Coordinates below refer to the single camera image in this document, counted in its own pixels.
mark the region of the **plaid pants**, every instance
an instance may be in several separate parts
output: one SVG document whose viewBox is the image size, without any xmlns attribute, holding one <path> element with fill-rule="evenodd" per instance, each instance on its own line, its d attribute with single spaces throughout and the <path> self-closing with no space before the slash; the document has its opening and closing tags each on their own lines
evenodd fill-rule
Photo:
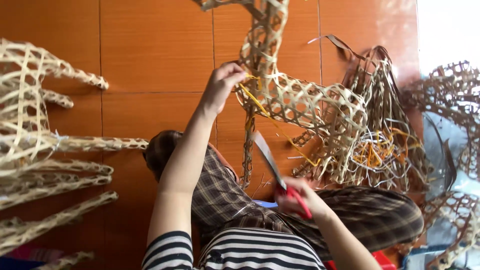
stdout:
<svg viewBox="0 0 480 270">
<path fill-rule="evenodd" d="M 154 165 L 150 164 L 149 168 L 155 173 Z M 321 190 L 317 194 L 371 252 L 411 242 L 423 229 L 420 209 L 410 198 L 397 192 L 352 186 Z M 305 239 L 322 260 L 331 260 L 328 247 L 313 220 L 303 220 L 296 214 L 285 214 L 276 208 L 255 204 L 211 147 L 207 149 L 202 173 L 193 192 L 192 221 L 200 231 L 201 246 L 225 228 L 256 227 L 296 234 Z"/>
</svg>

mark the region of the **scissor handle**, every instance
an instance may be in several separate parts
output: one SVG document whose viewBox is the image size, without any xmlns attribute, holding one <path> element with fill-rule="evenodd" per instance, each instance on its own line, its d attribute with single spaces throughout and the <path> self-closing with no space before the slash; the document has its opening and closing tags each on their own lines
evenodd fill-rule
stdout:
<svg viewBox="0 0 480 270">
<path fill-rule="evenodd" d="M 300 204 L 300 206 L 303 208 L 303 211 L 305 213 L 297 212 L 297 214 L 300 217 L 306 220 L 312 219 L 312 213 L 310 213 L 310 210 L 308 209 L 307 204 L 305 204 L 300 194 L 294 188 L 287 186 L 286 194 L 287 194 L 287 197 L 295 198 L 297 202 Z"/>
</svg>

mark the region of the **black and white striped shirt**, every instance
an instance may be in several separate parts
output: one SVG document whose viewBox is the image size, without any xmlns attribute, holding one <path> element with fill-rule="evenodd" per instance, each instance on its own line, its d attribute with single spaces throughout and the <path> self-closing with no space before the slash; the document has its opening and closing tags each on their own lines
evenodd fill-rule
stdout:
<svg viewBox="0 0 480 270">
<path fill-rule="evenodd" d="M 199 261 L 199 268 L 194 268 L 192 239 L 186 232 L 175 231 L 147 247 L 142 269 L 325 269 L 300 237 L 254 228 L 221 231 L 204 248 Z"/>
</svg>

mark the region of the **red plastic stool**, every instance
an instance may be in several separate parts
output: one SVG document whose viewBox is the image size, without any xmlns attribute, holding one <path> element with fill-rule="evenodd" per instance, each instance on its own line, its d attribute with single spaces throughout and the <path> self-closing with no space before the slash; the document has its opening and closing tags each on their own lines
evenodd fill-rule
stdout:
<svg viewBox="0 0 480 270">
<path fill-rule="evenodd" d="M 375 251 L 372 255 L 383 270 L 396 270 L 395 264 L 393 264 L 381 251 Z M 325 267 L 328 270 L 336 270 L 335 263 L 333 263 L 332 260 L 325 262 Z"/>
</svg>

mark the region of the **hand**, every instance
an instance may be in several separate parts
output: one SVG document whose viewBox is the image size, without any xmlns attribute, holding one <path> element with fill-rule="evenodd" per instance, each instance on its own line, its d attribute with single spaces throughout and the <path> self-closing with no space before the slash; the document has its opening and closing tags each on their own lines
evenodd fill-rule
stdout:
<svg viewBox="0 0 480 270">
<path fill-rule="evenodd" d="M 303 178 L 283 177 L 288 186 L 297 190 L 316 220 L 326 220 L 334 214 L 332 209 L 312 190 Z M 275 201 L 282 212 L 304 212 L 295 198 L 275 195 Z"/>
<path fill-rule="evenodd" d="M 245 77 L 246 73 L 236 61 L 223 63 L 212 71 L 199 106 L 212 117 L 216 117 L 222 112 L 231 89 Z"/>
</svg>

